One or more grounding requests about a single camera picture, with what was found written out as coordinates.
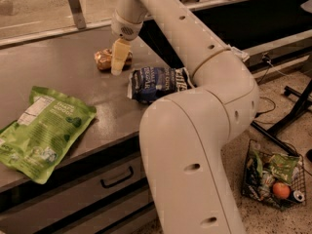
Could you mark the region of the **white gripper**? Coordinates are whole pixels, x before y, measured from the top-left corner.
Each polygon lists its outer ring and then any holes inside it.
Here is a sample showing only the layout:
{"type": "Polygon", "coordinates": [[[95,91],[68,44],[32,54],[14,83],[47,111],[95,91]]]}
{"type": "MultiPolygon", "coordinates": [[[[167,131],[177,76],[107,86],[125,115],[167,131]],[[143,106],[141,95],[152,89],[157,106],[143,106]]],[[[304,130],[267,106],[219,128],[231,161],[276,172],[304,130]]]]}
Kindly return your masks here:
{"type": "Polygon", "coordinates": [[[142,28],[142,23],[128,22],[121,18],[117,12],[113,13],[111,20],[112,33],[119,37],[112,46],[111,73],[120,75],[131,49],[129,41],[135,40],[142,28]]]}

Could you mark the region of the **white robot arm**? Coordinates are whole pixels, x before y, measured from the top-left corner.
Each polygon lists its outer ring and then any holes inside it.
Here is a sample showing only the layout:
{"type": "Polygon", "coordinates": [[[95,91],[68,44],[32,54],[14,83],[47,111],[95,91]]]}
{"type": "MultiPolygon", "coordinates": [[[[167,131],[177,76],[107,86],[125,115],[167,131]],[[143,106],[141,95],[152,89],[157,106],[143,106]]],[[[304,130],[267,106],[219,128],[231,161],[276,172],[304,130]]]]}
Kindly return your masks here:
{"type": "Polygon", "coordinates": [[[178,0],[118,0],[112,30],[133,40],[147,15],[194,84],[153,102],[139,125],[143,166],[164,234],[246,234],[220,150],[254,119],[257,83],[178,0]]]}

